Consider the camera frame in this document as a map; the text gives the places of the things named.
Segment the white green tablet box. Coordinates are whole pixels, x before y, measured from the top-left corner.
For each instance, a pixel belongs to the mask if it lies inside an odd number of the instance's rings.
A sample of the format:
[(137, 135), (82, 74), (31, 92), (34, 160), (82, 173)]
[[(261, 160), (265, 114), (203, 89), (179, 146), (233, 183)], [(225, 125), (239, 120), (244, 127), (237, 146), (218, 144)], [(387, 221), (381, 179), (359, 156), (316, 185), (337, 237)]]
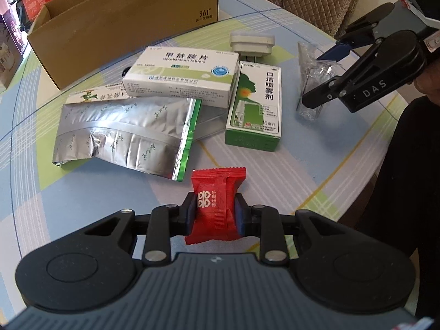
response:
[(236, 52), (149, 46), (122, 78), (130, 96), (194, 98), (227, 109), (240, 56)]

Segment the white plug adapter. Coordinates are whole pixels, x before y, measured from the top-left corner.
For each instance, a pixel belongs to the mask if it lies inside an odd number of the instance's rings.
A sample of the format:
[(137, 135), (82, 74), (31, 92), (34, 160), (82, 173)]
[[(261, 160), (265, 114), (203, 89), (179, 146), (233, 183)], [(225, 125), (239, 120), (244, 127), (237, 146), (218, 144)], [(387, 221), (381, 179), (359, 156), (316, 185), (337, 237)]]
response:
[(275, 46), (275, 36), (251, 31), (232, 31), (230, 47), (233, 52), (245, 57), (266, 57)]

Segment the checked tablecloth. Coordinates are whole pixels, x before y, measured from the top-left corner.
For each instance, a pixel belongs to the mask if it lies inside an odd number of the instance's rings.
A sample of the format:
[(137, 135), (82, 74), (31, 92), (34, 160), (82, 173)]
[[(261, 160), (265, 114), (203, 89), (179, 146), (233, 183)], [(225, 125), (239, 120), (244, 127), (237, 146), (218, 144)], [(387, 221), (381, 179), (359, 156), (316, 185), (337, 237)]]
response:
[[(189, 170), (244, 167), (247, 177), (240, 190), (248, 203), (282, 213), (307, 208), (340, 219), (379, 167), (405, 100), (393, 92), (357, 113), (333, 101), (316, 121), (303, 120), (295, 110), (298, 43), (326, 51), (333, 39), (267, 0), (219, 0), (216, 24), (167, 44), (227, 50), (235, 30), (275, 37), (265, 63), (282, 69), (282, 138), (275, 152), (264, 152), (227, 145), (216, 134), (192, 145)], [(54, 165), (54, 140), (67, 96), (31, 49), (1, 94), (3, 323), (24, 308), (15, 271), (27, 253), (120, 209), (143, 214), (161, 204), (179, 204), (192, 188), (189, 177), (174, 182), (100, 159)]]

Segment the clear plastic bag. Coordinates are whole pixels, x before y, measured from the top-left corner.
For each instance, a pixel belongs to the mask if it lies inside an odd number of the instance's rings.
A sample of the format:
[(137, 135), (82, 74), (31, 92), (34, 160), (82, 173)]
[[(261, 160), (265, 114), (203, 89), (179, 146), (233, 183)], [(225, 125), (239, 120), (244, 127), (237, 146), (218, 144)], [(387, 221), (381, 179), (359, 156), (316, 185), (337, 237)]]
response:
[(298, 43), (298, 64), (300, 72), (299, 100), (296, 111), (305, 120), (313, 122), (316, 120), (323, 109), (323, 105), (310, 109), (303, 105), (305, 94), (317, 86), (329, 81), (331, 78), (341, 75), (343, 68), (340, 63), (335, 61), (317, 60), (315, 55), (317, 48), (315, 45)]

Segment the silver foil pouch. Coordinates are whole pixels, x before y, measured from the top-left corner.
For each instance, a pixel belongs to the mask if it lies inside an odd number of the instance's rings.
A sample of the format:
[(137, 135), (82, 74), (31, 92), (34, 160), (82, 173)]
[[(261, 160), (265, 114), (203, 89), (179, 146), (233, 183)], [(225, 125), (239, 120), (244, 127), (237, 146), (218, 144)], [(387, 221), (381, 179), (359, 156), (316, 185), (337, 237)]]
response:
[(201, 109), (191, 98), (126, 98), (64, 104), (52, 162), (97, 158), (182, 181)]

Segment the red candy wrapper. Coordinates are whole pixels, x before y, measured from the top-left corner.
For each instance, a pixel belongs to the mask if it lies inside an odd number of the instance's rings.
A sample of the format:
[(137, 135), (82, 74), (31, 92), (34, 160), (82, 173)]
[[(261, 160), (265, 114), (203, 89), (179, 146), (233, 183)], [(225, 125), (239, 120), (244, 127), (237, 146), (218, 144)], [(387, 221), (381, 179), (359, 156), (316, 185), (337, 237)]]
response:
[(194, 170), (193, 191), (197, 196), (195, 223), (185, 237), (187, 245), (206, 241), (240, 239), (235, 222), (235, 196), (246, 179), (244, 167)]

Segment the white ointment box with bird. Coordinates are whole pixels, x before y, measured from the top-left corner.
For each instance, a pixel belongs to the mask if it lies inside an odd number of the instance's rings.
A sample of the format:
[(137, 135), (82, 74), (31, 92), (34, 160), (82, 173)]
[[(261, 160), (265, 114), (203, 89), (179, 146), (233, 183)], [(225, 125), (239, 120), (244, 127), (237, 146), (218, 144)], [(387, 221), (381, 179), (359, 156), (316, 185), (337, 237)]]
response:
[(79, 92), (71, 93), (65, 104), (80, 104), (89, 102), (115, 101), (128, 99), (130, 96), (122, 84), (109, 84)]

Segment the green throat spray box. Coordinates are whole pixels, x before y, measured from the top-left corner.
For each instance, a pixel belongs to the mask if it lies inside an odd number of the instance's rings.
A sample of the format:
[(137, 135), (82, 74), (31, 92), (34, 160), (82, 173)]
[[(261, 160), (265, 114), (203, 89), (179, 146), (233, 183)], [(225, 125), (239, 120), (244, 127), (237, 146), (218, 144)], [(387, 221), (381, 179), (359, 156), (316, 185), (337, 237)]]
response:
[(225, 127), (225, 143), (274, 152), (281, 133), (281, 68), (240, 62)]

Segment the white appliance box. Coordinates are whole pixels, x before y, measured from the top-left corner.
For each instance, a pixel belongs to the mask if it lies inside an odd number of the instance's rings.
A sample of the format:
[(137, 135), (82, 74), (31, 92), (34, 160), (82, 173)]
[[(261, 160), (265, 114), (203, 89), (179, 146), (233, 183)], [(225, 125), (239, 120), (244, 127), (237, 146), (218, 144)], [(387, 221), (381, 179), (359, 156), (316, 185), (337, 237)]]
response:
[(11, 10), (1, 15), (1, 91), (5, 91), (23, 60), (21, 32)]

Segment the brown cardboard box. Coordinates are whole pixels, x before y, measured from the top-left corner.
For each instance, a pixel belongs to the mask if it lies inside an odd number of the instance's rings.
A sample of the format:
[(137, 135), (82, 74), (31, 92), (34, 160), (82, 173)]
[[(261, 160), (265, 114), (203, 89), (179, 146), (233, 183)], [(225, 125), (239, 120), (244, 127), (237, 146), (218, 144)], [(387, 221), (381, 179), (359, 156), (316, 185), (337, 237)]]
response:
[(64, 89), (130, 52), (217, 19), (218, 0), (51, 0), (27, 39)]

